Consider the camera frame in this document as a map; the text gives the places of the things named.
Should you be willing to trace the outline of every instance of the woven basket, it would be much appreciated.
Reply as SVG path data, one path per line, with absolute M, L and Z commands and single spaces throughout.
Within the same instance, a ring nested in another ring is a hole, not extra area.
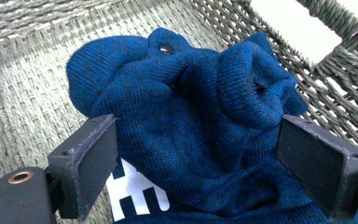
M 250 0 L 0 1 L 0 177 L 23 166 L 46 167 L 49 152 L 85 121 L 69 100 L 64 70 L 76 49 L 104 36 L 148 36 L 159 26 L 217 50 L 264 31 L 310 104 L 304 117 L 358 146 L 358 19 L 335 0 L 298 2 L 342 38 L 314 65 Z M 108 201 L 104 190 L 88 222 L 111 222 Z

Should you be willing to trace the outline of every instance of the blue fabric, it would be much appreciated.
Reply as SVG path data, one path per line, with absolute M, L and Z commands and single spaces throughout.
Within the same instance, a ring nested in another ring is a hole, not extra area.
M 122 222 L 326 222 L 275 158 L 282 115 L 308 107 L 263 33 L 220 53 L 162 28 L 107 37 L 79 49 L 67 76 L 75 107 L 115 114 L 119 156 L 180 204 Z

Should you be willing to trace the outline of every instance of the metal grommet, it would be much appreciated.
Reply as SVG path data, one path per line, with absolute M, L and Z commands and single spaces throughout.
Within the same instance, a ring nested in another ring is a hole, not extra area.
M 20 184 L 20 183 L 23 183 L 23 182 L 31 179 L 31 177 L 33 175 L 34 175 L 34 173 L 31 171 L 19 172 L 19 173 L 14 174 L 7 182 L 9 184 Z
M 159 50 L 165 55 L 171 55 L 175 52 L 173 46 L 169 43 L 163 43 L 159 45 Z

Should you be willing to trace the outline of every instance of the gray wicker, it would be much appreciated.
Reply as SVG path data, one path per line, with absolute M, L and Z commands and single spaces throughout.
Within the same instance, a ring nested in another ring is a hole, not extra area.
M 49 152 L 84 122 L 70 103 L 64 71 L 76 49 L 109 35 L 147 36 L 159 26 L 217 50 L 264 31 L 311 105 L 304 117 L 358 146 L 358 19 L 336 1 L 298 1 L 343 40 L 315 65 L 249 0 L 0 0 L 0 177 L 23 166 L 46 167 Z M 111 222 L 108 200 L 104 191 L 87 222 Z

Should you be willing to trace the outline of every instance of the folded fabric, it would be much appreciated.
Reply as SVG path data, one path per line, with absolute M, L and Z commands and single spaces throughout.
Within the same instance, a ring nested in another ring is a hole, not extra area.
M 223 52 L 162 28 L 107 37 L 79 49 L 67 76 L 75 107 L 115 114 L 119 156 L 180 204 L 165 223 L 327 222 L 275 157 L 282 115 L 308 107 L 263 33 Z

